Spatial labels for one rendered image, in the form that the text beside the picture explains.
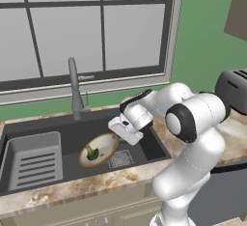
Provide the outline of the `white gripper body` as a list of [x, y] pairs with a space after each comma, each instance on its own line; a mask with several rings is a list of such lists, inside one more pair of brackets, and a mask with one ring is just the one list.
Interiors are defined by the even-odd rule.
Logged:
[[136, 145], [144, 137], [144, 134], [136, 130], [124, 114], [120, 114], [109, 121], [108, 128], [131, 146]]

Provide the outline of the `white bowl with tan rim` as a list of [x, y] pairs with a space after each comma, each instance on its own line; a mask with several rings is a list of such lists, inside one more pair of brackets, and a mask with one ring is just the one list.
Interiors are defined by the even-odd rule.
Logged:
[[86, 168], [96, 167], [105, 161], [107, 161], [113, 153], [118, 149], [120, 144], [120, 138], [115, 133], [104, 133], [91, 140], [87, 145], [90, 145], [93, 149], [99, 150], [99, 156], [95, 160], [87, 159], [86, 146], [81, 150], [79, 154], [79, 164]]

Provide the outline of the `metal sink drain grate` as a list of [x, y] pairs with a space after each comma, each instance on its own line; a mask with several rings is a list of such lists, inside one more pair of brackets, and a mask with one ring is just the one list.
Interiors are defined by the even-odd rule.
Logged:
[[122, 150], [115, 152], [108, 160], [110, 169], [121, 168], [132, 165], [134, 163], [129, 150]]

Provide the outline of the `green broccoli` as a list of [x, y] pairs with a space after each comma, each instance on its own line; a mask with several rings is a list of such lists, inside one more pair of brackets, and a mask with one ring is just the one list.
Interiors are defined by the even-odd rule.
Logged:
[[98, 149], [93, 149], [90, 145], [86, 146], [87, 150], [87, 159], [88, 160], [95, 160], [99, 156], [99, 150]]

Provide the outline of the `dark grey sink basin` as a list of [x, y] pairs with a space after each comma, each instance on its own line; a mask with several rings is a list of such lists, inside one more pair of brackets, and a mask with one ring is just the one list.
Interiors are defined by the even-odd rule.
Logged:
[[71, 115], [66, 115], [23, 123], [8, 124], [4, 126], [0, 138], [0, 171], [6, 145], [10, 139], [50, 131], [58, 131], [61, 134], [64, 177], [61, 181], [32, 186], [26, 189], [13, 190], [9, 192], [0, 190], [0, 196], [52, 184], [64, 183], [80, 178], [87, 178], [98, 174], [108, 173], [110, 171], [169, 159], [171, 157], [154, 129], [148, 127], [144, 131], [144, 137], [136, 145], [131, 146], [122, 140], [116, 150], [116, 152], [129, 150], [134, 161], [132, 165], [110, 169], [108, 165], [110, 157], [104, 163], [93, 168], [81, 166], [78, 161], [81, 150], [94, 138], [101, 134], [109, 133], [110, 129], [108, 128], [108, 122], [116, 117], [118, 113], [119, 110], [114, 108], [85, 113], [80, 121], [74, 121]]

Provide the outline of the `grey sink faucet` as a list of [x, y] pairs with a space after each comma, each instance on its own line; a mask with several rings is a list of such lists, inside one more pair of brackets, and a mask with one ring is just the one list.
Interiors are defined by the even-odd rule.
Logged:
[[91, 110], [91, 107], [89, 104], [85, 105], [83, 103], [83, 99], [79, 90], [77, 67], [73, 58], [69, 58], [69, 77], [72, 93], [71, 110], [73, 113], [73, 119], [75, 121], [80, 121], [82, 118], [82, 113], [89, 112]]

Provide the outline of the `beige base cabinets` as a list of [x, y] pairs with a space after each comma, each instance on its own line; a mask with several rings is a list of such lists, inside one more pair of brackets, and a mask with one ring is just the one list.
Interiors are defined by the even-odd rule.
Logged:
[[97, 178], [0, 198], [0, 226], [148, 226], [161, 203], [149, 183]]

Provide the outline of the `grey dish rack insert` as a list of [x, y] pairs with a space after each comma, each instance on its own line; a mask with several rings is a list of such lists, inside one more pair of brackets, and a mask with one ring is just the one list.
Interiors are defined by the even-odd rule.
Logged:
[[0, 190], [13, 191], [63, 179], [61, 134], [50, 131], [7, 142], [0, 171]]

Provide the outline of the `dark grey dishwasher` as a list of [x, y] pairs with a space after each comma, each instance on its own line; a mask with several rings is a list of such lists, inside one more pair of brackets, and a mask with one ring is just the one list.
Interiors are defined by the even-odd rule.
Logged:
[[197, 226], [214, 226], [247, 213], [247, 159], [215, 167], [191, 202], [188, 215]]

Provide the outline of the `window with dark frame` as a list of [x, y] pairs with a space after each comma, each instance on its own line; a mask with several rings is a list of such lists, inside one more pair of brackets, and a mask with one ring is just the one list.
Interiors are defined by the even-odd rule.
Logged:
[[163, 85], [182, 0], [0, 0], [0, 105]]

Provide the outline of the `brown wall cabinet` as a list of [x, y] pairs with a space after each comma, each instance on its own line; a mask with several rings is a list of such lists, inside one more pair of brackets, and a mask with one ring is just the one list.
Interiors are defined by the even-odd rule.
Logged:
[[232, 0], [224, 32], [247, 42], [247, 0]]

